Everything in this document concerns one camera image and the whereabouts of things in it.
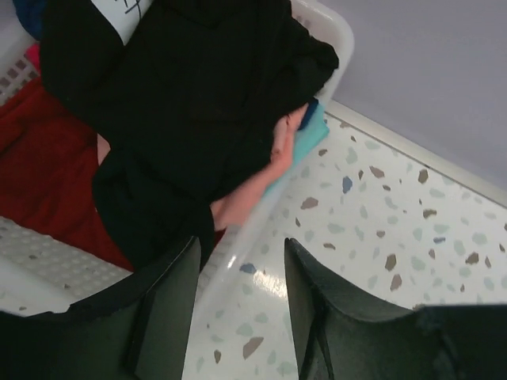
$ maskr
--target navy blue cloth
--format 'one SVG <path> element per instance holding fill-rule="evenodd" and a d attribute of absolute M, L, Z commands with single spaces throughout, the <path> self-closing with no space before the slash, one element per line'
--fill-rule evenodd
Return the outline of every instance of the navy blue cloth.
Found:
<path fill-rule="evenodd" d="M 303 119 L 301 120 L 301 124 L 299 125 L 299 130 L 302 131 L 304 128 L 308 126 L 310 123 L 311 117 L 314 115 L 315 109 L 318 107 L 318 100 L 313 98 L 308 103 L 307 111 L 304 113 Z"/>
<path fill-rule="evenodd" d="M 42 13 L 47 0 L 13 0 L 23 28 L 36 40 L 42 37 Z"/>

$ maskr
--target white plastic basket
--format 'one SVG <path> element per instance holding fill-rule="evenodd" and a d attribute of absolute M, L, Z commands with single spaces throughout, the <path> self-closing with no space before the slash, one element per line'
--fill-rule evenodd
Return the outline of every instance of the white plastic basket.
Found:
<path fill-rule="evenodd" d="M 19 25 L 14 12 L 11 13 L 10 17 L 7 17 L 7 22 L 0 25 L 0 105 L 37 76 L 33 66 L 25 58 L 26 49 L 33 40 Z M 315 38 L 333 45 L 340 58 L 340 68 L 335 71 L 318 95 L 319 100 L 326 105 L 352 56 L 354 47 L 352 30 L 343 17 L 315 1 L 293 0 L 293 17 L 307 27 Z M 268 210 L 274 207 L 276 197 L 277 194 L 273 191 L 270 197 L 263 201 L 264 207 L 261 208 Z M 241 249 L 242 238 L 245 236 L 250 237 L 244 238 L 244 244 L 248 245 L 251 242 L 254 235 L 252 231 L 239 232 L 228 230 L 216 247 L 208 265 L 200 275 L 196 305 L 201 303 L 201 296 L 207 294 L 204 290 L 220 280 L 216 278 L 217 276 L 227 275 L 231 250 Z M 20 315 L 33 315 L 49 310 L 62 312 L 71 303 L 97 293 L 128 276 L 128 272 L 123 269 L 19 226 L 15 226 L 12 234 L 16 234 L 26 247 L 19 248 L 17 245 L 16 249 L 12 249 L 0 245 L 0 269 L 8 268 L 7 272 L 10 273 L 7 276 L 7 272 L 4 271 L 6 273 L 3 275 L 0 270 L 0 310 Z M 38 243 L 35 244 L 34 241 L 41 241 L 44 245 L 47 254 L 44 260 L 33 260 L 30 247 L 38 247 Z M 39 290 L 36 297 L 30 289 Z"/>

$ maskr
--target white baseboard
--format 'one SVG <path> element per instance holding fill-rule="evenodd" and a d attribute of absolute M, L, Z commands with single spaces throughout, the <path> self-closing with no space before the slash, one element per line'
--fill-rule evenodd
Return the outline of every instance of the white baseboard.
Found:
<path fill-rule="evenodd" d="M 411 157 L 413 160 L 423 165 L 429 166 L 438 173 L 452 178 L 462 186 L 477 192 L 485 198 L 498 203 L 500 206 L 507 207 L 507 191 L 498 186 L 483 180 L 481 177 L 470 173 L 469 171 L 447 161 L 442 157 L 426 150 L 422 146 L 405 139 L 401 135 L 383 127 L 373 120 L 345 107 L 336 101 L 331 101 L 326 108 L 326 112 L 339 120 L 349 123 L 357 130 L 369 135 L 381 143 L 387 144 L 402 154 Z"/>

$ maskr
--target pile of laundry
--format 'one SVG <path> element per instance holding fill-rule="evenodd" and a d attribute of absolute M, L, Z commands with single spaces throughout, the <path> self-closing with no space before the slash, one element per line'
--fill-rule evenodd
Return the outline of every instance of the pile of laundry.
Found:
<path fill-rule="evenodd" d="M 289 0 L 45 0 L 41 25 L 41 77 L 0 108 L 0 215 L 130 270 L 189 236 L 204 265 L 338 67 Z"/>

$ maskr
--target peach cloth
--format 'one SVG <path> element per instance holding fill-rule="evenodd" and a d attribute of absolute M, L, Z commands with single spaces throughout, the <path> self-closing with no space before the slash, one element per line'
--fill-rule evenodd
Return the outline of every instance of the peach cloth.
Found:
<path fill-rule="evenodd" d="M 228 196 L 211 204 L 215 230 L 228 226 L 242 226 L 254 207 L 259 203 L 266 189 L 282 177 L 292 165 L 295 133 L 303 120 L 308 104 L 282 117 L 273 128 L 271 162 L 259 173 L 255 173 Z M 110 151 L 109 143 L 97 135 L 97 160 L 100 165 Z"/>

